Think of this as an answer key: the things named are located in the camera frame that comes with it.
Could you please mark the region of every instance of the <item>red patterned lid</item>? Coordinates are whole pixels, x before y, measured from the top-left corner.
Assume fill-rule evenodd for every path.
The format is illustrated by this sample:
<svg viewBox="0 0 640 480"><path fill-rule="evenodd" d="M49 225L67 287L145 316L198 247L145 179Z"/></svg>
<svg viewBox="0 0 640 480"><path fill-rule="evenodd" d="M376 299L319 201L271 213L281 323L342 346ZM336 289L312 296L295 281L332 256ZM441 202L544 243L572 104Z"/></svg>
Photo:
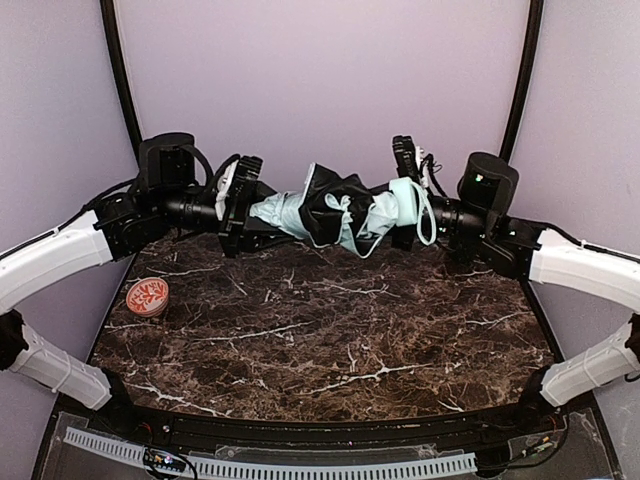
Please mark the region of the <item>red patterned lid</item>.
<svg viewBox="0 0 640 480"><path fill-rule="evenodd" d="M127 307L141 317L160 315L169 303L169 285L150 277L135 283L127 293Z"/></svg>

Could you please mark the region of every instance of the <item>black cable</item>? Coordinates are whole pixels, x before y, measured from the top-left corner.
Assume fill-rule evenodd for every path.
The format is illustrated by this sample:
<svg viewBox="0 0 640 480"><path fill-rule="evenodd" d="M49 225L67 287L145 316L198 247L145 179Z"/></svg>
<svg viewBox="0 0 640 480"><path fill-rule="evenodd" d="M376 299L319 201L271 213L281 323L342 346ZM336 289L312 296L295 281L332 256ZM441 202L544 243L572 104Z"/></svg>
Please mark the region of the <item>black cable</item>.
<svg viewBox="0 0 640 480"><path fill-rule="evenodd" d="M220 178L222 178L222 175L224 175L224 172L227 170L227 168L229 168L234 162L237 162L238 160L240 160L240 155L238 155L237 153L235 155L231 155L224 162L222 162L222 165L220 165L216 170L216 173L213 175L213 186L216 189L216 194L218 193L218 182L220 181Z"/></svg>
<svg viewBox="0 0 640 480"><path fill-rule="evenodd" d="M120 99L120 108L122 109L124 123L129 133L133 155L138 159L138 148L142 143L142 134L140 133L138 116L133 105L129 80L127 79L127 70L125 68L122 45L120 44L120 35L118 33L118 21L113 3L113 0L100 0L102 24L104 26L107 49L109 50L109 59L111 60L111 70L113 71L113 78L115 80L118 98Z"/></svg>
<svg viewBox="0 0 640 480"><path fill-rule="evenodd" d="M522 121L524 106L527 100L527 91L529 90L529 83L531 82L533 62L536 56L538 37L540 35L540 25L542 24L543 6L543 0L531 0L529 5L527 31L524 37L524 46L522 47L518 79L516 80L516 88L513 92L509 119L507 120L502 146L500 147L500 158L507 163L509 163L509 160L511 159L513 147L518 136L520 122Z"/></svg>
<svg viewBox="0 0 640 480"><path fill-rule="evenodd" d="M569 436L569 424L571 422L571 420L569 419L569 415L568 414L564 414L563 415L564 419L565 419L565 429L564 432L562 433L562 436L560 437L560 439L558 440L558 443L556 444L555 448L553 449L553 451L547 455L546 457L544 457L542 460L540 460L539 462L536 463L527 463L524 465L513 465L513 463L519 461L519 460L523 460L527 457L523 457L522 455L519 455L515 458L512 458L511 460L507 461L507 462L503 462L500 464L496 464L496 465L482 465L482 464L478 464L478 470L482 471L491 471L491 470L500 470L500 469L506 469L506 470L519 470L519 469L523 469L523 468L535 468L535 467L539 467L540 465L547 463L549 460L551 460L553 457L555 457L558 452L562 449L562 447L564 446L564 444L567 441L567 437Z"/></svg>
<svg viewBox="0 0 640 480"><path fill-rule="evenodd" d="M605 247L600 247L598 245L593 245L593 244L588 243L588 242L581 242L580 240L575 238L573 235L567 233L566 231L564 231L560 227L558 227L556 225L553 225L551 223L536 222L536 221L534 221L532 223L537 223L538 225L540 225L542 227L548 228L550 230L553 230L553 231L559 233L566 240L569 240L574 245L577 245L578 247L582 247L585 250L590 250L590 251L596 252L596 253L604 253L606 255L611 255L612 257L618 257L618 258L622 258L624 260L630 260L630 261L635 262L635 263L640 263L640 258L634 257L633 255L627 255L626 253L616 252L615 250L610 250L610 249L605 248Z"/></svg>
<svg viewBox="0 0 640 480"><path fill-rule="evenodd" d="M640 380L640 373L635 377L630 377L628 373L624 376L624 381L627 383L637 382L638 380Z"/></svg>
<svg viewBox="0 0 640 480"><path fill-rule="evenodd" d="M120 433L116 432L113 428L111 428L111 425L109 425L107 422L105 422L104 419L100 415L98 415L97 411L93 412L93 415L91 416L91 418L92 418L92 420L98 420L104 427L106 427L107 430L109 430L116 437L123 438ZM151 439L153 440L153 434L151 433L151 430L147 430L147 431L151 434ZM180 460L182 460L184 463L187 464L187 466L189 467L189 469L193 473L194 480L198 480L198 470L196 469L195 465L187 457L185 457L181 453L172 452L171 450L167 450L166 448L154 447L153 445L151 445L150 442L149 443L145 443L145 442L136 441L135 443L138 443L138 444L144 446L145 448L150 448L152 450L157 450L157 451L160 451L160 452L168 453L169 455L173 455L174 457L179 458ZM165 477L166 477L166 474L163 474L162 472L158 472L157 470L155 470L153 465L150 465L150 467L151 467L151 470L155 471L158 474L165 475Z"/></svg>
<svg viewBox="0 0 640 480"><path fill-rule="evenodd" d="M209 160L207 160L207 157L205 157L204 154L193 145L181 145L180 148L193 155L195 159L198 160L198 163L202 165L202 168L204 168L206 181L204 184L204 190L202 191L202 196L203 198L208 198L211 195L211 192L216 188L217 183Z"/></svg>
<svg viewBox="0 0 640 480"><path fill-rule="evenodd" d="M436 170L435 159L433 158L433 154L431 153L428 154L422 161L422 164L424 164L424 162L427 162L427 172L429 172L429 180L431 180L431 183L433 184L433 186L438 191L441 197L447 197L447 194L445 193L444 189L440 186L440 182L438 182L438 179L436 178L436 173L439 172L440 169Z"/></svg>
<svg viewBox="0 0 640 480"><path fill-rule="evenodd" d="M71 217L69 220L64 222L62 225L58 226L57 229L55 229L55 230L47 230L46 232L41 233L37 237L31 238L31 239L27 240L26 242L23 242L20 245L17 245L15 247L13 247L12 249L7 250L6 252L0 254L0 261L4 260L5 258L7 258L10 255L13 255L14 253L19 252L20 250L23 250L23 249L27 248L30 245L33 245L34 243L38 243L39 241L44 240L45 238L48 238L48 237L51 237L51 236L55 235L57 231L60 231L60 230L62 230L64 228L68 227L73 222L75 222L78 218L80 218L82 215L87 213L89 210L92 210L93 207L95 207L95 204L98 201L102 200L107 195L110 195L113 192L115 192L117 190L120 190L121 188L124 188L124 187L126 187L128 185L131 185L133 182L134 182L134 180L127 180L126 182L121 182L121 183L118 183L117 185L114 185L111 188L108 188L104 192L102 192L102 193L98 194L97 196L95 196L94 198L92 198L87 204L83 205L83 207L80 209L80 211L78 213L76 213L73 217Z"/></svg>
<svg viewBox="0 0 640 480"><path fill-rule="evenodd" d="M160 452L164 452L164 453L168 453L170 455L173 455L176 458L179 458L180 460L182 460L184 463L187 464L187 466L189 467L189 470L191 470L191 473L193 473L193 479L194 480L198 480L198 470L196 470L196 467L193 463L191 463L191 461L189 461L189 459L187 457L185 457L184 455L181 455L179 453L174 453L174 452L170 452L168 450L164 450L162 448L154 448L154 450L160 451ZM148 465L148 467L151 469L151 471L153 472L153 475L151 475L149 472L147 472L147 475L152 476L158 480L166 480L168 478L173 478L175 476L174 473L164 473L164 472L160 472L158 469L156 469L156 467L150 463Z"/></svg>
<svg viewBox="0 0 640 480"><path fill-rule="evenodd" d="M562 434L562 437L560 437L560 440L558 440L558 443L556 444L556 448L553 449L553 451L547 455L545 458L543 458L542 460L540 460L537 463L530 463L530 464L526 464L526 465L510 465L507 467L508 470L518 470L518 469L523 469L523 468L534 468L534 467L539 467L540 465L547 463L549 460L551 460L553 457L555 457L558 452L562 449L562 447L564 446L564 444L567 441L567 437L569 436L569 425L571 423L571 419L569 418L569 415L565 416L565 429L564 432Z"/></svg>

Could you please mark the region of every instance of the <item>light blue fabric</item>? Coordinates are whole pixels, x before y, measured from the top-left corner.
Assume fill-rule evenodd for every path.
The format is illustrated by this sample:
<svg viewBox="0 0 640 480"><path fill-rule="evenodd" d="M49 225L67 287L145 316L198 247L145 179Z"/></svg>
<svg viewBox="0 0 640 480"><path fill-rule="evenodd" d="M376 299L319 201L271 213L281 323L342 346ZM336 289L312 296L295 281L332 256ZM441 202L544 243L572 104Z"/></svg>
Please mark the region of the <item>light blue fabric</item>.
<svg viewBox="0 0 640 480"><path fill-rule="evenodd" d="M436 238L435 216L431 209L429 199L426 196L426 192L424 192L422 187L419 185L413 184L413 182L412 186L418 194L419 200L417 212L418 238L425 245L431 245L434 243ZM283 232L299 240L308 239L311 238L311 236L304 228L302 219L298 213L298 209L300 208L303 200L304 194L301 193L277 193L266 198L260 203L252 205L249 214L273 227L279 228ZM342 229L336 243L340 244L350 252L355 253L360 258L367 258L371 255L384 236L396 225L399 218L399 205L395 195L391 192L383 192L376 195L373 197L373 203L369 207L369 214L362 224L362 228L354 238L350 225L353 219L349 212L351 198L348 195L344 195L340 200L338 200L334 195L328 194L324 200L327 207L344 212L342 214ZM431 238L429 240L427 240L422 234L422 214L425 209L427 210L431 221ZM367 252L358 252L356 247L357 239L373 240ZM316 248L322 247L320 245L316 245L315 242L314 246Z"/></svg>

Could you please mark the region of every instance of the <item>black wire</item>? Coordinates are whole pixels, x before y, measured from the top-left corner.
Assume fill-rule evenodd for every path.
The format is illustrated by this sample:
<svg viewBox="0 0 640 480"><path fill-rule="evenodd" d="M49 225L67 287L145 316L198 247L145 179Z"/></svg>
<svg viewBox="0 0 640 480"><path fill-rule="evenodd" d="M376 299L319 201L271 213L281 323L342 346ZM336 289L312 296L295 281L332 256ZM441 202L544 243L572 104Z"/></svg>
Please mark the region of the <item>black wire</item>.
<svg viewBox="0 0 640 480"><path fill-rule="evenodd" d="M534 221L532 223L537 223L540 226L543 226L545 228L549 228L551 230L554 230L554 231L558 232L565 239L569 240L574 245L577 245L579 247L584 248L585 250L590 250L590 251L596 252L596 253L604 253L606 255L611 255L612 257L618 257L618 258L622 258L624 260L630 260L630 261L635 262L635 263L640 263L640 258L634 257L633 255L627 255L625 253L616 252L615 250L610 250L608 248L600 247L598 245L593 245L591 243L581 242L580 240L578 240L573 235L567 233L566 231L564 231L563 229L561 229L560 227L558 227L556 225L553 225L552 223L536 222L536 221Z"/></svg>
<svg viewBox="0 0 640 480"><path fill-rule="evenodd" d="M556 444L556 447L553 449L553 451L547 455L545 458L543 458L542 460L540 460L539 462L536 463L527 463L524 465L512 465L513 463L519 461L519 460L523 460L526 457L523 457L522 455L519 455L515 458L512 458L511 460L507 461L507 462L503 462L497 465L478 465L478 470L500 470L500 469L506 469L506 470L519 470L519 469L523 469L523 468L535 468L535 467L539 467L540 465L547 463L549 460L551 460L553 457L555 457L558 452L560 451L560 449L562 449L562 447L564 446L564 444L567 441L567 437L569 436L569 424L570 424L570 419L569 419L569 415L568 414L564 414L564 419L565 419L565 429L564 432L562 433L562 437L560 437L560 440L558 440L558 443Z"/></svg>
<svg viewBox="0 0 640 480"><path fill-rule="evenodd" d="M630 377L628 373L624 376L624 381L627 383L637 382L638 380L640 380L640 373L635 377Z"/></svg>
<svg viewBox="0 0 640 480"><path fill-rule="evenodd" d="M213 175L213 186L216 189L216 194L218 193L218 181L220 180L222 175L224 175L225 170L238 160L240 160L240 155L238 155L237 153L235 155L231 155L224 162L222 162L222 165L220 165L216 170L216 173Z"/></svg>
<svg viewBox="0 0 640 480"><path fill-rule="evenodd" d="M114 185L113 187L108 188L104 192L102 192L102 193L98 194L97 196L95 196L94 198L92 198L87 204L83 205L83 207L80 209L80 211L78 213L76 213L73 217L71 217L69 220L64 222L62 225L58 226L57 230L47 230L46 232L41 233L37 237L31 238L31 239L27 240L26 242L23 242L20 245L17 245L15 247L13 247L11 250L7 250L6 252L4 252L4 253L2 253L0 255L0 261L4 260L5 258L7 258L10 255L13 255L14 253L19 252L20 250L23 250L23 249L27 248L30 245L33 245L34 243L38 243L40 240L44 240L45 238L51 237L52 235L54 235L56 233L56 231L62 230L64 228L67 228L69 225L71 225L73 222L75 222L82 215L87 213L89 210L92 210L93 207L95 207L95 204L98 201L102 200L107 195L110 195L113 192L115 192L117 190L120 190L121 188L124 188L124 187L126 187L128 185L133 184L133 182L134 182L134 180L127 180L126 182L121 182L121 183L118 183L117 185Z"/></svg>
<svg viewBox="0 0 640 480"><path fill-rule="evenodd" d="M173 455L176 458L179 458L180 460L182 460L184 463L186 463L189 466L189 470L191 470L191 473L193 473L193 478L194 480L198 480L198 471L196 470L196 467L193 463L191 463L191 461L189 461L189 459L187 457L185 457L184 455L180 455L179 453L174 453L174 452L169 452L167 450L163 450L162 448L153 448L154 450L160 451L160 452L164 452L164 453L168 453L170 455ZM156 467L150 463L148 465L148 467L151 469L151 471L155 474L155 475L151 475L149 472L147 472L147 475L150 475L154 478L157 478L158 480L165 480L167 478L171 478L174 476L173 473L164 473L164 472L160 472L158 469L156 469Z"/></svg>
<svg viewBox="0 0 640 480"><path fill-rule="evenodd" d="M204 154L193 145L181 145L180 148L193 155L195 159L198 160L198 163L202 165L202 168L204 168L206 182L204 184L202 195L203 198L209 198L218 183L217 180L215 180L215 175L213 174L213 169L211 168L209 160L207 160L207 157L205 157Z"/></svg>
<svg viewBox="0 0 640 480"><path fill-rule="evenodd" d="M122 436L122 434L116 432L113 428L111 428L111 425L109 425L107 422L104 421L104 419L98 415L98 412L93 412L93 415L91 416L91 418L93 420L98 420L104 427L106 427L107 430L109 430L113 435L115 435L118 438L122 438L124 440L124 437ZM173 455L176 458L179 458L180 460L182 460L184 463L186 463L189 466L189 469L191 470L191 472L193 473L193 478L194 480L198 480L198 470L196 469L195 465L193 463L191 463L191 461L185 457L184 455L182 455L181 453L178 452L172 452L171 450L167 450L166 448L158 448L158 447L154 447L153 445L151 445L151 443L145 443L145 442L138 442L136 441L135 443L138 443L140 445L143 445L145 448L150 448L152 450L158 450L159 452L164 452L164 453L168 453L169 455ZM158 472L157 470L155 470L155 467L153 465L149 465L151 467L151 470L153 470L154 472L160 474L160 475L165 475L162 472Z"/></svg>
<svg viewBox="0 0 640 480"><path fill-rule="evenodd" d="M523 469L523 468L533 468L533 467L539 467L540 465L547 463L549 460L551 460L553 457L555 457L558 452L560 451L560 449L562 449L562 447L564 446L564 444L567 441L567 437L569 436L569 425L571 423L571 419L569 418L568 415L565 416L565 429L564 429L564 433L562 434L562 437L560 437L560 440L558 440L558 443L556 445L556 448L553 449L553 451L546 456L545 458L543 458L542 460L540 460L537 463L530 463L530 464L526 464L526 465L510 465L508 467L509 470L518 470L518 469Z"/></svg>
<svg viewBox="0 0 640 480"><path fill-rule="evenodd" d="M436 178L436 173L442 169L442 166L438 165L438 167L440 168L436 170L435 159L433 158L433 154L431 153L424 158L424 160L421 163L421 166L424 165L425 162L427 162L427 172L429 172L429 180L431 180L431 183L433 184L437 192L440 194L440 196L446 197L447 194L445 193L443 188L440 186L440 182L438 182L438 179Z"/></svg>

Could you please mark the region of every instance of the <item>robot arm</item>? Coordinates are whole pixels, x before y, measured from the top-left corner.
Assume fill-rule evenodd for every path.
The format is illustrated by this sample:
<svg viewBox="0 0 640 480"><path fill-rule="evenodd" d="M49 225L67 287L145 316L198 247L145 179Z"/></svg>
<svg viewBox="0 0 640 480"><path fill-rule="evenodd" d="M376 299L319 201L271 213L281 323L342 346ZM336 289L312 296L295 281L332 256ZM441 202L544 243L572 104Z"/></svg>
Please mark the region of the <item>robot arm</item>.
<svg viewBox="0 0 640 480"><path fill-rule="evenodd" d="M438 237L460 258L483 258L500 275L564 285L640 311L640 259L508 217L518 175L502 160L472 154L456 200L429 190L425 159L410 137L396 137L394 153L403 178L387 185L369 190L355 175L342 179L315 166L296 195L259 182L262 160L256 157L234 155L214 174L190 135L143 142L140 175L127 192L99 197L74 221L0 254L0 370L23 373L105 413L116 429L134 427L116 374L70 357L13 309L69 275L140 251L171 228L216 233L231 257L308 238L318 247L340 243L366 258L386 235L405 250L416 237L424 244ZM204 186L195 181L195 160L207 174ZM578 357L534 373L520 406L552 411L640 370L638 355L640 317L634 316Z"/></svg>

